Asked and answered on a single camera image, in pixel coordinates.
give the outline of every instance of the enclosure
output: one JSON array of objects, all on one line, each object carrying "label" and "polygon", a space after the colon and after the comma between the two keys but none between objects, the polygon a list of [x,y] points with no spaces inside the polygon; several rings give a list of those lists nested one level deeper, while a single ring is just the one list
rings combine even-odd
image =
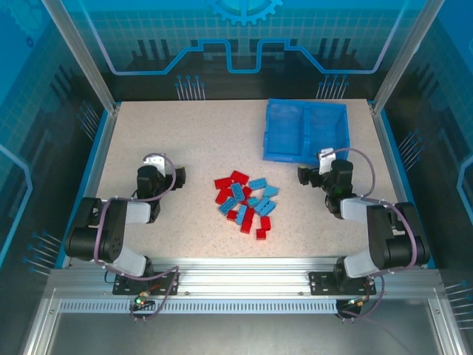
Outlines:
[{"label": "enclosure", "polygon": [[[0,9],[2,354],[471,352],[473,3]],[[414,203],[432,254],[385,276],[383,301],[353,324],[334,316],[352,297],[314,296],[307,275],[368,247],[366,226],[330,216],[325,193],[297,180],[295,162],[318,164],[327,145],[369,156],[372,196]],[[81,199],[132,196],[152,152],[186,183],[125,241],[180,276],[161,314],[135,325],[136,295],[113,294],[114,276],[64,241]],[[354,165],[354,193],[370,190],[362,156],[337,158]],[[279,188],[266,240],[218,211],[214,180],[234,170]]]}]

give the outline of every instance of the work surface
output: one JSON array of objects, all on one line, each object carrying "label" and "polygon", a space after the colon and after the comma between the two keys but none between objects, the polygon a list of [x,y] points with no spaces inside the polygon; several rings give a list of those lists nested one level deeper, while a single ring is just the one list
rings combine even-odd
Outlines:
[{"label": "work surface", "polygon": [[[328,102],[347,105],[351,147],[365,152],[375,167],[372,197],[395,201],[367,102]],[[332,216],[321,189],[299,184],[296,164],[263,161],[266,105],[266,100],[122,103],[97,196],[130,196],[142,158],[151,152],[166,153],[187,173],[184,187],[161,200],[155,223],[126,227],[125,243],[149,257],[325,257],[366,248],[366,226]],[[354,165],[353,191],[363,194],[371,184],[368,164],[353,152],[348,159]],[[256,240],[257,216],[247,235],[217,209],[214,179],[234,169],[279,187],[266,241]]]}]

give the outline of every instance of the black servo bracket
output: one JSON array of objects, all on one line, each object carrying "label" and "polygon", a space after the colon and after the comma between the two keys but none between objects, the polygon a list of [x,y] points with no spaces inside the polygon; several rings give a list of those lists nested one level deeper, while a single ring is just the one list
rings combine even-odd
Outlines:
[{"label": "black servo bracket", "polygon": [[[154,275],[161,274],[163,271],[155,271]],[[136,296],[140,292],[151,289],[154,285],[159,285],[153,288],[150,292],[151,296],[164,296],[171,285],[172,278],[175,272],[170,272],[166,276],[152,281],[137,281],[131,280],[127,277],[115,275],[115,283],[113,285],[112,293],[119,296]],[[176,296],[179,288],[179,273],[177,273],[176,280],[172,286],[169,296]]]},{"label": "black servo bracket", "polygon": [[[345,285],[341,290],[336,282],[333,272],[310,272],[309,286],[312,296],[364,296],[367,294],[366,278],[351,279],[349,285]],[[376,285],[372,283],[369,286],[370,295],[376,294]]]}]

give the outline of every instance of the glass panel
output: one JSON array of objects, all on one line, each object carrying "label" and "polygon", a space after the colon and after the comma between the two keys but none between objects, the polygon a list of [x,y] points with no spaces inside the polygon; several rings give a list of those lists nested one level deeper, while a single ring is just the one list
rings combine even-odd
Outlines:
[{"label": "glass panel", "polygon": [[[470,1],[445,1],[385,108],[446,285],[473,282],[472,13]],[[466,305],[458,320],[472,318],[471,302],[455,305]]]},{"label": "glass panel", "polygon": [[117,100],[374,98],[424,0],[65,5]]},{"label": "glass panel", "polygon": [[103,107],[40,1],[0,2],[0,33],[0,339],[19,354]]}]

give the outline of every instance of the blue plastic tray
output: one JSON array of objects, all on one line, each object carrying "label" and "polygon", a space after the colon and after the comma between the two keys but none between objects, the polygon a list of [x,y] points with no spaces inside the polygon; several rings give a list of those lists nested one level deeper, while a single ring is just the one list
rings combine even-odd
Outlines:
[{"label": "blue plastic tray", "polygon": [[[316,154],[321,149],[347,147],[350,136],[345,105],[269,99],[264,160],[318,166]],[[336,156],[347,159],[348,152]]]}]

